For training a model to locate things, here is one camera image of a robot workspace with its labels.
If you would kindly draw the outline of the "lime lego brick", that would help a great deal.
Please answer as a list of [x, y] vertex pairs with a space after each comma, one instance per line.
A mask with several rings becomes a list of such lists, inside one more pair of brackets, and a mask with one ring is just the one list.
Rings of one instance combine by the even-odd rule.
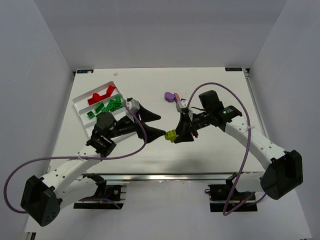
[[164, 135], [164, 138], [165, 138], [165, 140], [170, 141], [171, 143], [174, 143], [177, 138], [176, 130], [173, 129], [173, 130], [166, 132]]

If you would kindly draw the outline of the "green small lego brick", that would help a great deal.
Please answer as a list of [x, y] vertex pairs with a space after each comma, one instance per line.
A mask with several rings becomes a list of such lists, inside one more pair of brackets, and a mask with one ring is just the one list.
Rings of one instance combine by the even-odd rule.
[[95, 117], [95, 114], [92, 111], [89, 111], [86, 114], [89, 119], [93, 119]]

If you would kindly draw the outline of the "purple rounded lego stack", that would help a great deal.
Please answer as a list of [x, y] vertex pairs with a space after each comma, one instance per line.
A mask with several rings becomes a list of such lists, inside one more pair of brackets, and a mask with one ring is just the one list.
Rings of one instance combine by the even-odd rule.
[[176, 101], [176, 95], [174, 93], [171, 93], [171, 92], [165, 92], [164, 93], [164, 99], [169, 103], [173, 103], [173, 102]]

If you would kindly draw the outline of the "red rounded lego brick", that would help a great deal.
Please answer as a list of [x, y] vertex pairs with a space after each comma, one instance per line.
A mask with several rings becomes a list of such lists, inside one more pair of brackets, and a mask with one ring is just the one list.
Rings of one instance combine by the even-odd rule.
[[100, 95], [98, 93], [94, 93], [91, 98], [87, 100], [88, 104], [91, 106], [95, 103], [98, 103], [104, 99], [108, 98], [107, 94]]

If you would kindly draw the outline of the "green square brick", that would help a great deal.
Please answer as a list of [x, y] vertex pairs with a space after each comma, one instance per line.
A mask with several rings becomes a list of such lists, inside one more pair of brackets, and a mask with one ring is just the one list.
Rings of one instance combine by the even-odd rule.
[[112, 112], [114, 112], [115, 111], [115, 108], [114, 108], [114, 106], [113, 105], [108, 105], [108, 106], [106, 106], [106, 107], [104, 107], [102, 110], [101, 110], [101, 112], [110, 112], [110, 113], [112, 113]]

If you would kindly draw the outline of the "green long brick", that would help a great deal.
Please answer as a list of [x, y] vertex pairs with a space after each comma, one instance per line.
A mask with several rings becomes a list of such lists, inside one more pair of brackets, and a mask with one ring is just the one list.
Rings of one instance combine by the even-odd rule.
[[103, 102], [100, 102], [100, 103], [94, 108], [94, 111], [95, 111], [96, 113], [99, 113], [104, 107], [105, 107], [104, 103], [103, 103]]

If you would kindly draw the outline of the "red sloped lego brick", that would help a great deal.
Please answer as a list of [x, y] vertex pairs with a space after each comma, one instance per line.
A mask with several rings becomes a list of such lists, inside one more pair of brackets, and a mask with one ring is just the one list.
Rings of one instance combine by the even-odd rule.
[[110, 85], [106, 90], [106, 97], [109, 98], [113, 94], [115, 89], [116, 87], [114, 85]]

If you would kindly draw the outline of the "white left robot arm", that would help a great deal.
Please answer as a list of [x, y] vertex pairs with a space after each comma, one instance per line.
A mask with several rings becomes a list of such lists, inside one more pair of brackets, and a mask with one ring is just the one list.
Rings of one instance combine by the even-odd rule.
[[161, 116], [129, 99], [125, 116], [116, 120], [110, 112], [101, 112], [90, 139], [74, 159], [41, 177], [31, 176], [25, 184], [21, 207], [41, 226], [49, 225], [63, 208], [80, 200], [100, 201], [107, 191], [106, 180], [86, 171], [109, 156], [116, 143], [113, 138], [136, 133], [145, 144], [164, 136], [165, 131], [148, 126]]

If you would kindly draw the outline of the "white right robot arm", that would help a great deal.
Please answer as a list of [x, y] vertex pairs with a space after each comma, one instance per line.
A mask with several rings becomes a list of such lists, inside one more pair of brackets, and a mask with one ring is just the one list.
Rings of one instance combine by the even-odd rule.
[[228, 187], [237, 193], [261, 192], [278, 200], [303, 183], [302, 156], [296, 150], [286, 151], [250, 128], [242, 113], [232, 105], [224, 107], [215, 91], [202, 93], [199, 99], [203, 107], [199, 114], [193, 113], [185, 101], [176, 101], [180, 119], [174, 142], [192, 142], [198, 137], [198, 130], [212, 125], [248, 147], [264, 169], [229, 177]]

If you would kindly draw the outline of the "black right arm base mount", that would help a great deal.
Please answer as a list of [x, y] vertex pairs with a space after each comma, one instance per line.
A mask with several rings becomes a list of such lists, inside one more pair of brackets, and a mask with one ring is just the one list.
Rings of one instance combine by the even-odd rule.
[[[232, 180], [236, 178], [236, 173], [224, 179], [222, 183], [209, 184], [204, 190], [204, 193], [209, 196], [209, 205], [211, 213], [223, 212], [227, 197], [232, 188]], [[227, 205], [226, 211], [229, 212], [237, 205], [242, 203], [247, 197], [249, 197], [251, 192], [249, 191], [238, 191], [236, 188], [230, 198]], [[256, 196], [253, 195], [246, 203], [235, 210], [235, 212], [257, 212]]]

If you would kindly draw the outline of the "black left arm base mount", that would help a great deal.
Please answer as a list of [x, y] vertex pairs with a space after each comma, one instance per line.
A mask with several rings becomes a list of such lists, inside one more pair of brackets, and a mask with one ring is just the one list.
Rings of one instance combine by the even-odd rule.
[[127, 194], [127, 186], [109, 183], [95, 173], [84, 174], [83, 180], [94, 180], [97, 189], [94, 195], [79, 200], [73, 204], [74, 209], [82, 210], [121, 210]]

